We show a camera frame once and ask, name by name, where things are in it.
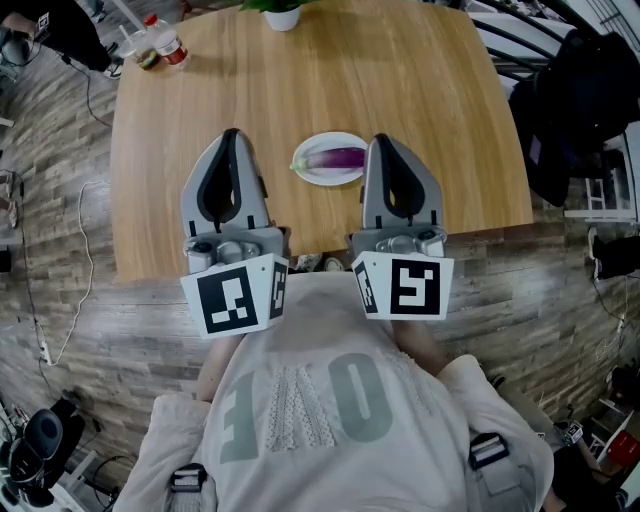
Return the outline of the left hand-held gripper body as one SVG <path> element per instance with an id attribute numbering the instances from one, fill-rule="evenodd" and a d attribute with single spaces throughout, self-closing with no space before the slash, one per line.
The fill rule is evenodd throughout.
<path id="1" fill-rule="evenodd" d="M 267 329 L 283 315 L 288 235 L 278 227 L 198 234 L 186 230 L 188 274 L 180 279 L 204 339 Z"/>

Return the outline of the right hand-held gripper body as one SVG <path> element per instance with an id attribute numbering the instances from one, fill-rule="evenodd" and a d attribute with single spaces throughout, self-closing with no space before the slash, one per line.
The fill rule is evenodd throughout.
<path id="1" fill-rule="evenodd" d="M 352 271 L 365 315 L 375 320 L 443 320 L 454 260 L 435 225 L 363 229 L 350 237 Z"/>

